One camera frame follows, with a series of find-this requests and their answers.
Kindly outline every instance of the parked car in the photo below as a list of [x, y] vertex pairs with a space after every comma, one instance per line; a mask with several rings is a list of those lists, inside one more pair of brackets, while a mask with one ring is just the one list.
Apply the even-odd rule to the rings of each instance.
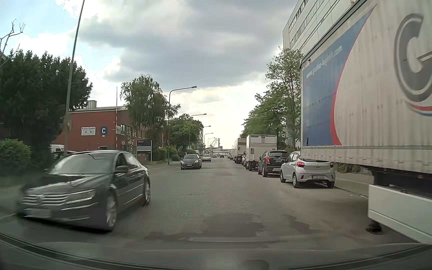
[[[77, 153], [77, 151], [67, 151], [68, 155], [73, 155], [74, 153]], [[53, 154], [54, 154], [54, 159], [59, 160], [64, 157], [64, 150], [53, 152]]]
[[189, 154], [181, 160], [181, 170], [183, 169], [201, 169], [203, 164], [202, 159], [198, 154]]
[[202, 162], [211, 162], [211, 155], [210, 154], [204, 154], [201, 158]]
[[55, 162], [21, 188], [21, 217], [113, 230], [128, 206], [151, 200], [148, 169], [118, 150], [78, 152]]
[[268, 174], [279, 174], [281, 164], [286, 161], [289, 154], [285, 150], [266, 150], [259, 157], [258, 175], [267, 177]]
[[324, 183], [331, 188], [335, 186], [336, 172], [332, 162], [300, 158], [295, 151], [281, 165], [279, 178], [282, 183], [291, 179], [294, 188], [301, 188], [303, 183]]

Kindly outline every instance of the white trailer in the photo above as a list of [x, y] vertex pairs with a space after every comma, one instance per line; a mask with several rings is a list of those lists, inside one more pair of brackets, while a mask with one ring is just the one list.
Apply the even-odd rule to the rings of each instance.
[[243, 157], [244, 152], [246, 151], [246, 139], [245, 138], [237, 138], [234, 141], [234, 149], [233, 149], [233, 161], [234, 163], [241, 164], [241, 159]]
[[357, 1], [301, 83], [301, 155], [368, 168], [367, 230], [432, 244], [432, 0]]
[[246, 137], [246, 166], [252, 171], [258, 167], [259, 158], [266, 150], [278, 149], [278, 137], [267, 134], [249, 134]]

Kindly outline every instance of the sign board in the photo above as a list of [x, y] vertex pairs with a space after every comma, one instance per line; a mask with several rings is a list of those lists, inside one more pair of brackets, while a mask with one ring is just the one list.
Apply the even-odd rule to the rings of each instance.
[[108, 134], [108, 127], [102, 126], [100, 131], [101, 131], [101, 135], [105, 136], [106, 134]]
[[153, 141], [145, 140], [145, 141], [137, 141], [137, 150], [138, 151], [151, 151], [152, 150]]
[[96, 135], [95, 126], [81, 127], [81, 136], [90, 136], [90, 135]]

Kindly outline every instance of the car grille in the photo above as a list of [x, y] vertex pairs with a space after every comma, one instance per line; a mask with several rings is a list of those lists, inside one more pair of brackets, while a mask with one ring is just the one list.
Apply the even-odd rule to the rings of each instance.
[[63, 205], [68, 194], [25, 194], [21, 203], [26, 205], [59, 206]]

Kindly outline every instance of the white van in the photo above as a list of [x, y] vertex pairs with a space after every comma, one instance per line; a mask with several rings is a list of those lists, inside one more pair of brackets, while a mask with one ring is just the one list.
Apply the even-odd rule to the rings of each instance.
[[50, 144], [49, 147], [51, 148], [51, 153], [54, 153], [56, 151], [64, 151], [63, 144]]

